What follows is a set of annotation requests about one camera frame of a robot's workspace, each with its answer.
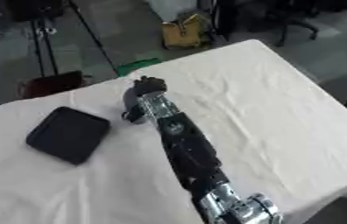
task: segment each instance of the green mat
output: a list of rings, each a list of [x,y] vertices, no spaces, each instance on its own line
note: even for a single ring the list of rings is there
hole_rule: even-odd
[[[119,77],[125,77],[127,74],[130,74],[132,71],[135,71],[139,68],[142,67],[149,67],[152,65],[156,65],[161,63],[160,59],[143,59],[143,60],[139,60],[136,62],[132,62],[130,64],[127,65],[123,65],[117,68],[117,72]]]

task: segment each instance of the black tray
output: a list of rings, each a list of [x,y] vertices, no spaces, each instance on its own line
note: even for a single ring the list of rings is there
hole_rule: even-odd
[[[28,135],[26,143],[37,151],[80,165],[89,159],[109,131],[108,120],[61,107]]]

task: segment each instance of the white tablecloth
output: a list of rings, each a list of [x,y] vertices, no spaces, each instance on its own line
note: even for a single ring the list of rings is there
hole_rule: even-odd
[[[167,96],[215,145],[238,193],[268,195],[302,223],[347,193],[347,109],[258,41],[150,66],[131,78],[0,106],[0,223],[202,223],[152,125],[121,120],[139,75],[164,78]],[[90,161],[73,167],[25,137],[69,106],[110,119]]]

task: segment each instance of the tripod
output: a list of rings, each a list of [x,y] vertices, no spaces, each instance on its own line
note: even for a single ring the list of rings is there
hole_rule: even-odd
[[[78,7],[78,5],[73,0],[67,0],[66,4],[67,5],[65,5],[62,9],[60,9],[60,11],[64,10],[65,8],[70,8],[70,9],[73,10],[73,12],[78,17],[78,19],[80,20],[80,22],[82,23],[82,25],[84,26],[84,28],[86,29],[86,31],[88,32],[90,37],[95,42],[97,48],[102,53],[103,57],[110,64],[110,66],[112,67],[112,69],[114,70],[116,75],[118,75],[118,72],[117,72],[117,70],[115,68],[115,65],[113,64],[112,60],[110,59],[110,57],[108,56],[108,54],[106,53],[106,51],[103,48],[103,43],[93,33],[92,29],[88,25],[88,23],[85,20],[84,16],[81,14],[81,11],[80,11],[80,8]],[[56,63],[54,54],[53,54],[53,48],[52,48],[52,45],[51,45],[51,41],[50,41],[50,39],[48,37],[48,33],[46,31],[46,21],[47,21],[47,19],[50,19],[52,17],[52,15],[57,13],[57,12],[58,11],[53,11],[53,9],[51,7],[49,7],[49,6],[47,6],[47,7],[39,7],[39,16],[34,18],[34,19],[32,19],[30,21],[31,28],[32,28],[33,42],[34,42],[34,45],[35,45],[35,48],[36,48],[35,53],[36,53],[36,55],[38,57],[39,70],[40,70],[41,77],[46,77],[46,70],[44,68],[43,58],[42,58],[42,54],[41,54],[41,49],[40,49],[40,44],[39,44],[39,37],[38,37],[38,31],[42,32],[42,36],[43,36],[44,42],[46,43],[46,49],[48,51],[48,56],[49,56],[49,59],[51,61],[51,66],[53,67],[53,73],[54,73],[54,75],[59,75],[59,69],[58,69],[58,65]]]

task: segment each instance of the chair leg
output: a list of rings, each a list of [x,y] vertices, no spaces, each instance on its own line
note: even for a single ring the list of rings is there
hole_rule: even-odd
[[[281,29],[281,38],[279,42],[277,42],[276,44],[277,47],[282,47],[285,45],[287,40],[287,35],[288,35],[288,24],[283,24]]]
[[[310,39],[315,40],[318,37],[319,29],[316,28],[315,26],[309,24],[309,23],[306,23],[306,22],[300,21],[300,20],[292,20],[292,21],[290,21],[290,24],[304,27],[304,28],[307,28],[310,31],[312,31],[313,33],[311,34]]]

